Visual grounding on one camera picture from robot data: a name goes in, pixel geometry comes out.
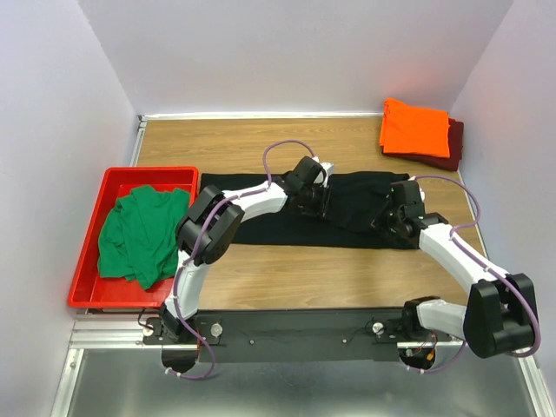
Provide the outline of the black t shirt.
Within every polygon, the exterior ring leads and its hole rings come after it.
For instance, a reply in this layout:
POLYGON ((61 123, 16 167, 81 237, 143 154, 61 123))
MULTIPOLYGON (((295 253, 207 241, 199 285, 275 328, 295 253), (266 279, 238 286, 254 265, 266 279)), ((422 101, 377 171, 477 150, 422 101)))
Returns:
POLYGON ((387 204, 393 182, 407 174, 358 171, 333 174, 326 218, 283 210, 247 220, 238 228, 233 242, 244 245, 279 245, 330 248, 411 250, 412 245, 375 221, 387 204))

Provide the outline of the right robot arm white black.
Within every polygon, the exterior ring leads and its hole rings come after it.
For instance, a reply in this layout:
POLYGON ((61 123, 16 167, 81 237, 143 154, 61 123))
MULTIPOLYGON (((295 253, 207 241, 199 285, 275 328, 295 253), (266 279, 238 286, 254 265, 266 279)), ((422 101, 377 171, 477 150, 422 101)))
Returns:
POLYGON ((429 331, 449 334, 483 359, 499 354, 527 357, 539 350, 533 281, 489 261, 459 235, 458 227, 438 213, 428 213, 417 178, 391 184, 374 224, 431 256, 467 292, 465 305, 437 296, 406 302, 399 321, 406 338, 417 341, 429 331))

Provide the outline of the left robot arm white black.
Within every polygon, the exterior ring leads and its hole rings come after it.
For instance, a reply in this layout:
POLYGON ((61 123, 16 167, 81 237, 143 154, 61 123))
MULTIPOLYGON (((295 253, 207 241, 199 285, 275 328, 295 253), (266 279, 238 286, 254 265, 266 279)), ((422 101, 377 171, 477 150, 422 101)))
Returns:
POLYGON ((175 229, 178 265, 160 310, 163 333, 174 343, 185 342, 192 335, 190 319, 198 312, 209 267, 223 257, 242 223, 288 209, 323 217, 333 173, 331 162, 305 156, 293 170, 267 175, 254 187, 205 187, 175 229))

